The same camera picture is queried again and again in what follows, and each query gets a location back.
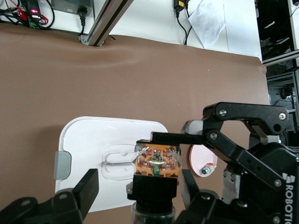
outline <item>power adapter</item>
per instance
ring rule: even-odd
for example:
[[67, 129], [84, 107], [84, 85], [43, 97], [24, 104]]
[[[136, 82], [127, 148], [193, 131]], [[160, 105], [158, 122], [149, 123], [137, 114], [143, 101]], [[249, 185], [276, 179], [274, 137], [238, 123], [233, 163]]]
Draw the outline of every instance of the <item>power adapter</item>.
[[176, 10], [177, 18], [179, 16], [179, 12], [185, 8], [184, 0], [174, 0], [173, 1], [173, 8]]
[[28, 13], [31, 15], [32, 18], [40, 20], [41, 19], [41, 10], [38, 5], [37, 0], [26, 0], [24, 1], [26, 4], [26, 8], [28, 9]]

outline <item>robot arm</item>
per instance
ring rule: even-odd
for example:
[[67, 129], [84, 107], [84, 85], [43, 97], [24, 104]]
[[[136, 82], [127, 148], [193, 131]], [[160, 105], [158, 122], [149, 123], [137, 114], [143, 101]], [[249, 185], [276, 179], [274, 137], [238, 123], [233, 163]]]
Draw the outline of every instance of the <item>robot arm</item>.
[[[202, 193], [183, 170], [186, 210], [175, 223], [298, 224], [299, 157], [279, 140], [286, 116], [283, 107], [218, 103], [204, 109], [202, 120], [186, 122], [182, 134], [153, 133], [155, 143], [203, 144], [228, 164], [222, 200]], [[226, 120], [240, 120], [261, 143], [238, 146], [220, 132]]]

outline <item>aluminum frame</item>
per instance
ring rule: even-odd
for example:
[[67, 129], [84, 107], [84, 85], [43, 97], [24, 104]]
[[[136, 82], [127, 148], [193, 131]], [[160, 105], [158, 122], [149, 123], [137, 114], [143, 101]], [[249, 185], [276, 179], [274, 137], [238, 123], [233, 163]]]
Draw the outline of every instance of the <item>aluminum frame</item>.
[[126, 12], [133, 0], [106, 0], [88, 35], [81, 35], [81, 43], [102, 46], [110, 31]]

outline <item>power cord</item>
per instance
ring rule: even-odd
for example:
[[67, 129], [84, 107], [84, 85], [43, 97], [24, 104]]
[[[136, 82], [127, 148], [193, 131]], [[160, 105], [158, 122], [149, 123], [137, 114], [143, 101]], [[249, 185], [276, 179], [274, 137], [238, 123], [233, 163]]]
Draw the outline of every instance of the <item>power cord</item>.
[[185, 0], [174, 0], [173, 1], [173, 8], [176, 10], [176, 17], [177, 17], [178, 24], [180, 25], [180, 27], [185, 32], [185, 40], [186, 40], [186, 38], [187, 38], [187, 31], [186, 31], [186, 29], [183, 27], [183, 25], [180, 23], [180, 21], [178, 19], [180, 11], [182, 11], [185, 8]]
[[81, 36], [84, 33], [85, 18], [86, 18], [86, 15], [87, 15], [87, 8], [86, 7], [78, 8], [77, 14], [80, 16], [80, 20], [81, 20], [82, 30], [81, 30], [81, 33], [79, 34], [79, 36]]
[[[188, 3], [189, 3], [190, 0], [184, 0], [184, 1], [185, 1], [185, 9], [186, 9], [186, 12], [187, 12], [187, 16], [188, 16], [188, 18], [189, 18], [190, 15], [189, 15], [189, 11], [188, 11]], [[190, 29], [188, 30], [188, 33], [187, 33], [187, 35], [186, 35], [186, 39], [185, 39], [185, 43], [184, 43], [184, 45], [187, 45], [187, 39], [188, 39], [188, 36], [189, 36], [189, 34], [190, 34], [191, 29], [192, 29], [192, 26], [191, 26]]]

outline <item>electronic device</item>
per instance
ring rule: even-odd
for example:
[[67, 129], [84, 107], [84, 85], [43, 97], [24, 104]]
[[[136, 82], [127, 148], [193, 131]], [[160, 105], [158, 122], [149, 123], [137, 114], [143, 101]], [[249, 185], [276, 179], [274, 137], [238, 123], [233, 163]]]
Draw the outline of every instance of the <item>electronic device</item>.
[[86, 16], [89, 16], [94, 8], [93, 0], [52, 0], [51, 2], [55, 10], [71, 14], [77, 14], [79, 8], [85, 7]]

